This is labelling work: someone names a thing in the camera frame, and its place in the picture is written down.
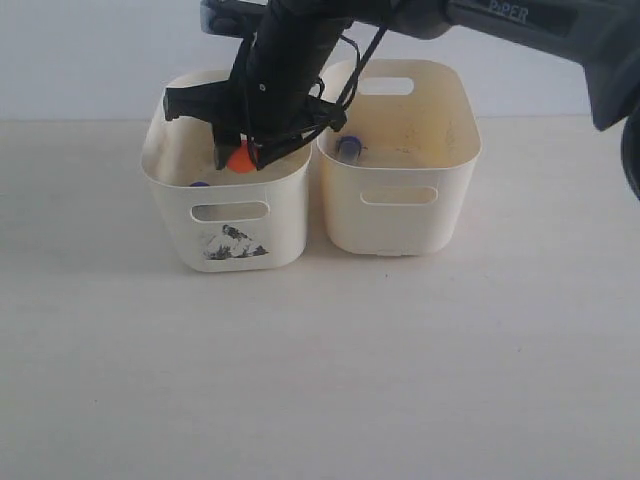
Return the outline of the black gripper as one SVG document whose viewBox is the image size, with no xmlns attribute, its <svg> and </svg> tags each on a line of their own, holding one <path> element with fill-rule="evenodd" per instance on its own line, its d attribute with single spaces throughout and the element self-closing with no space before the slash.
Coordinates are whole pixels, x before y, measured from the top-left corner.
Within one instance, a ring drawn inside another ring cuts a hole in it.
<svg viewBox="0 0 640 480">
<path fill-rule="evenodd" d="M 191 117 L 213 131 L 214 164 L 224 170 L 240 148 L 240 134 L 262 144 L 263 170 L 295 150 L 293 140 L 326 107 L 309 93 L 350 21 L 332 1 L 270 1 L 257 31 L 241 39 L 224 81 L 169 87 L 166 120 Z"/>
</svg>

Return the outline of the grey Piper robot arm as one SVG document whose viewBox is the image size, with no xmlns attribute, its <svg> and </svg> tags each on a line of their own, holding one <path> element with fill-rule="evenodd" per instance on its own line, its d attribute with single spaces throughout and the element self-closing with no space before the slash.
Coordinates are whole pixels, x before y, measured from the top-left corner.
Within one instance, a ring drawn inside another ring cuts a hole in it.
<svg viewBox="0 0 640 480">
<path fill-rule="evenodd" d="M 372 57 L 358 50 L 338 98 L 323 97 L 320 73 L 355 23 L 382 36 L 395 32 L 433 40 L 461 26 L 579 64 L 592 121 L 621 124 L 621 163 L 639 188 L 639 5 L 635 1 L 204 1 L 201 28 L 240 40 L 227 79 L 169 87 L 167 120 L 208 124 L 214 164 L 224 169 L 241 145 L 257 169 L 341 129 L 359 78 Z"/>
</svg>

